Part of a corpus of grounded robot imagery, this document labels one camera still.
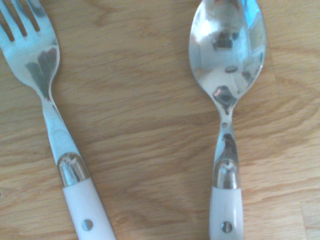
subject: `spoon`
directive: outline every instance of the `spoon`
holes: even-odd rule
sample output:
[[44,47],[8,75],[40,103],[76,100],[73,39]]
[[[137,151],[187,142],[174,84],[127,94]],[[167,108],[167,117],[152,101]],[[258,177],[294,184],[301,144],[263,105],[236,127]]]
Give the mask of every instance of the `spoon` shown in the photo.
[[202,0],[191,27],[192,73],[220,115],[210,200],[210,240],[243,240],[239,161],[233,109],[257,79],[267,48],[256,0]]

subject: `stainless steel fork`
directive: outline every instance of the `stainless steel fork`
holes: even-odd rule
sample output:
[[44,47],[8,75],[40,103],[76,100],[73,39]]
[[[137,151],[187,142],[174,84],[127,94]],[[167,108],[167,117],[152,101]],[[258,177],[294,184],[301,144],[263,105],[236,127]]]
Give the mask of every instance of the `stainless steel fork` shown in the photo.
[[13,74],[39,95],[53,157],[63,181],[63,192],[79,240],[116,240],[89,172],[52,98],[51,84],[60,51],[55,31],[38,0],[27,3],[39,26],[36,31],[19,0],[11,0],[26,30],[23,36],[3,0],[0,10],[14,37],[0,24],[0,48]]

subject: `white plastic handle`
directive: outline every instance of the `white plastic handle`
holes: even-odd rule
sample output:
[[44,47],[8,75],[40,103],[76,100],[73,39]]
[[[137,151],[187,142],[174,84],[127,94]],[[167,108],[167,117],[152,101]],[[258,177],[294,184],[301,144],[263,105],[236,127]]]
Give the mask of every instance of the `white plastic handle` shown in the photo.
[[64,187],[63,192],[79,240],[116,240],[91,178]]
[[241,188],[212,187],[209,232],[210,240],[244,240]]

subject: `metal bolster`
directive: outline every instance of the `metal bolster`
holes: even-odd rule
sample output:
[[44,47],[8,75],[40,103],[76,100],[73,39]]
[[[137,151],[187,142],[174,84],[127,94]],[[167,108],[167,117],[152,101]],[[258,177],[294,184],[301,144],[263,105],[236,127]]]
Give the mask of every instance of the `metal bolster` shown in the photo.
[[62,155],[57,163],[64,187],[77,184],[90,178],[82,158],[72,152]]
[[238,164],[231,159],[219,161],[214,168],[213,186],[218,189],[241,188]]

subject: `wooden surface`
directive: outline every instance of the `wooden surface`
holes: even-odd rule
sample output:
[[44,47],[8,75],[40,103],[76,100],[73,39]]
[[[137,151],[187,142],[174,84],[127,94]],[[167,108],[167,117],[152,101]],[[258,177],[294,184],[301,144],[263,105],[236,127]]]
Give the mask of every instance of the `wooden surface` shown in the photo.
[[[199,0],[42,0],[53,97],[117,240],[208,240],[214,103],[189,67]],[[320,2],[260,0],[263,71],[234,111],[246,240],[320,239]],[[0,239],[76,240],[36,93],[0,56]]]

